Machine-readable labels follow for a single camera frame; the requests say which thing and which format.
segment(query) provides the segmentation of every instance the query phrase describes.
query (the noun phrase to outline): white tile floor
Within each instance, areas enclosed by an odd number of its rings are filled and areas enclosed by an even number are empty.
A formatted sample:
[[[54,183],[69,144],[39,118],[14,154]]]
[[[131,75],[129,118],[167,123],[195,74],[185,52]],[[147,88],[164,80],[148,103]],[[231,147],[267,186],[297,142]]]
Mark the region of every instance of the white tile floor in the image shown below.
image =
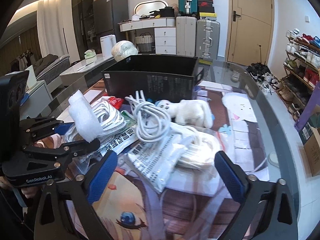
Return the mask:
[[[298,132],[293,128],[295,122],[284,103],[276,93],[268,94],[267,99],[286,134],[291,148],[300,193],[299,240],[305,240],[320,220],[320,176],[311,176],[303,144]]]

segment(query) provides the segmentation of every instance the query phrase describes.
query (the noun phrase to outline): silver suitcase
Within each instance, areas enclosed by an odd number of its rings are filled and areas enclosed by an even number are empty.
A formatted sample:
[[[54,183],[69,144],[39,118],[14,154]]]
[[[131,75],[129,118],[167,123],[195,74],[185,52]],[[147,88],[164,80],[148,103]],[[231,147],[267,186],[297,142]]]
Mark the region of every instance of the silver suitcase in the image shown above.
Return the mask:
[[[177,55],[195,56],[196,50],[196,23],[194,17],[177,17],[176,19],[176,46]]]
[[[212,20],[197,21],[196,57],[217,59],[220,23]]]

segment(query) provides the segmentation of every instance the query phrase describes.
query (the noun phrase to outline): purple object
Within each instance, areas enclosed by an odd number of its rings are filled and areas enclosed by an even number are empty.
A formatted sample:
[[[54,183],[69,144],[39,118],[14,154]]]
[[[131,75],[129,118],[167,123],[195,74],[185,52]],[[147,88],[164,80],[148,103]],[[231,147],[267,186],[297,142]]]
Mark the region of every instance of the purple object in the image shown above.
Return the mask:
[[[297,131],[302,130],[302,128],[308,122],[308,119],[311,116],[311,113],[316,105],[320,106],[320,82],[317,83],[315,89],[312,92],[311,98],[310,98],[306,108],[303,110],[302,115],[296,121],[296,123],[294,125],[294,127],[297,129]]]

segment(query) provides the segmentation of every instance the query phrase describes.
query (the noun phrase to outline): round plastic-wrapped object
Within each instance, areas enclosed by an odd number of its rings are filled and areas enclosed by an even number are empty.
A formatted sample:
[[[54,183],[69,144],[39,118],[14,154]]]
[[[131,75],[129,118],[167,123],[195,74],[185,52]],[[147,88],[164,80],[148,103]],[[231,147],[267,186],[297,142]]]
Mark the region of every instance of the round plastic-wrapped object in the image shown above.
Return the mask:
[[[119,41],[113,46],[111,54],[118,62],[128,56],[137,55],[138,50],[131,41]]]

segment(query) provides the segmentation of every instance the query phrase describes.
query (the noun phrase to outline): blue eye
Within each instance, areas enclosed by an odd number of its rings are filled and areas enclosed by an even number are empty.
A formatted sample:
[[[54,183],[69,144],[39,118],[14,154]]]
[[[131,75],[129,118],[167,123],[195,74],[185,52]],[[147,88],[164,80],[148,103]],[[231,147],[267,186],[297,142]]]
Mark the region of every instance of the blue eye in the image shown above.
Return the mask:
[[[121,223],[129,226],[134,226],[136,223],[136,219],[132,212],[122,212],[120,217]]]

